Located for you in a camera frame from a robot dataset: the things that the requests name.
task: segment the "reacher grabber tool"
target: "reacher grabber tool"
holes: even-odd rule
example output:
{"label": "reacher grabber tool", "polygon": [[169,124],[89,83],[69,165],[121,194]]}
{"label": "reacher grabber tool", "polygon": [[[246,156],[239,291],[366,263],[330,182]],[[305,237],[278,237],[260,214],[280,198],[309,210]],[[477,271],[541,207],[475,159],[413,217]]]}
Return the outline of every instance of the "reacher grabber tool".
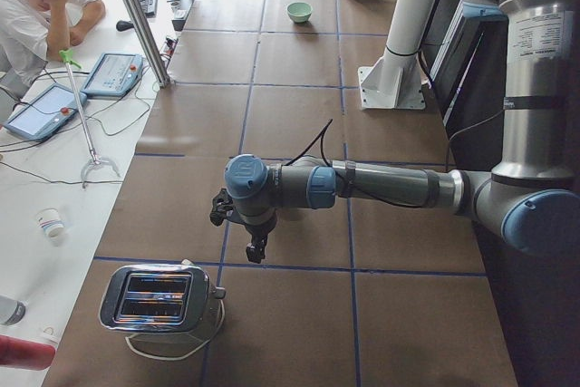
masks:
{"label": "reacher grabber tool", "polygon": [[76,83],[74,82],[73,68],[71,67],[71,64],[74,64],[79,68],[82,67],[73,60],[72,49],[61,50],[59,54],[63,58],[64,66],[66,67],[66,72],[68,73],[69,80],[71,81],[71,88],[72,93],[74,94],[74,101],[76,102],[76,108],[77,111],[79,112],[79,117],[81,118],[82,129],[84,130],[84,137],[87,140],[87,145],[89,146],[89,154],[91,155],[91,159],[84,165],[84,167],[82,167],[81,170],[82,187],[86,188],[87,186],[87,175],[89,174],[89,172],[91,172],[93,169],[101,169],[103,166],[112,167],[113,171],[115,171],[115,174],[117,174],[117,176],[120,177],[121,174],[119,173],[119,168],[117,167],[117,164],[111,159],[99,156],[96,150],[94,149],[91,133],[89,132],[89,126],[87,125],[87,120],[86,117],[84,116],[84,110],[82,109],[79,89],[76,86]]}

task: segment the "metal base plate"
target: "metal base plate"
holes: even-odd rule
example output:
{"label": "metal base plate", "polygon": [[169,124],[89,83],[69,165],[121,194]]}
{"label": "metal base plate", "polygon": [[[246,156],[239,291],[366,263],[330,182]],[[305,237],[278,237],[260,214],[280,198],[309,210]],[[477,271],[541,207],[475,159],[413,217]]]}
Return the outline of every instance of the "metal base plate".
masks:
{"label": "metal base plate", "polygon": [[363,109],[425,109],[425,99],[421,93],[421,80],[417,78],[416,92],[413,90],[401,90],[401,96],[396,106],[388,105],[387,102],[393,100],[393,96],[386,95],[380,90],[364,88],[363,81],[374,67],[359,67],[359,89],[361,92],[361,105]]}

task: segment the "man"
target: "man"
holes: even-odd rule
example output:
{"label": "man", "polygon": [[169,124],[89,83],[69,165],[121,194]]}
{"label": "man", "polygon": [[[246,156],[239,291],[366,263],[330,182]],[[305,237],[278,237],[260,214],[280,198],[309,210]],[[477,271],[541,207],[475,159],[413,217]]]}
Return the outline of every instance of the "man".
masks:
{"label": "man", "polygon": [[[80,21],[72,25],[66,5],[82,8]],[[101,0],[0,0],[0,64],[12,69],[0,80],[22,97],[48,61],[60,61],[59,52],[82,43],[104,17]]]}

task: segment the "sticker label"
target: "sticker label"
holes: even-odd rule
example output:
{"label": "sticker label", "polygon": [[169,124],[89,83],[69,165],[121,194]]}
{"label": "sticker label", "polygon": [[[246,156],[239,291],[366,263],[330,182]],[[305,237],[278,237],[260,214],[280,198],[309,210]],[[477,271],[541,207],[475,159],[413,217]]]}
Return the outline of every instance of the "sticker label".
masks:
{"label": "sticker label", "polygon": [[532,58],[567,57],[572,12],[538,15],[509,24],[507,63]]}

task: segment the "toaster power cord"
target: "toaster power cord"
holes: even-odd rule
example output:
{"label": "toaster power cord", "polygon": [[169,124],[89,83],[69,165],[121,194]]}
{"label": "toaster power cord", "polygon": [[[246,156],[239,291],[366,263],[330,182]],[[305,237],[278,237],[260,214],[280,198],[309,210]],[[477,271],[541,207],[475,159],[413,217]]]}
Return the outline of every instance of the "toaster power cord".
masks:
{"label": "toaster power cord", "polygon": [[217,321],[217,329],[214,332],[214,334],[211,337],[209,337],[200,346],[195,348],[193,351],[189,351],[185,355],[180,355],[178,357],[164,357],[162,355],[155,355],[153,353],[144,353],[143,351],[136,349],[135,346],[133,345],[133,343],[131,342],[131,339],[133,337],[139,335],[139,333],[135,333],[135,334],[126,336],[125,342],[127,343],[127,346],[129,346],[129,349],[131,349],[134,353],[136,353],[137,355],[140,355],[141,357],[150,358],[151,360],[158,360],[161,362],[178,362],[181,360],[185,360],[186,358],[189,358],[191,355],[193,355],[194,353],[199,351],[201,348],[203,348],[206,344],[211,342],[213,340],[213,338],[219,333],[219,330],[221,329],[221,325],[224,323],[224,318],[226,317],[226,308],[224,307],[224,302],[222,300],[219,301],[219,314],[221,314],[221,316],[219,317],[219,321]]}

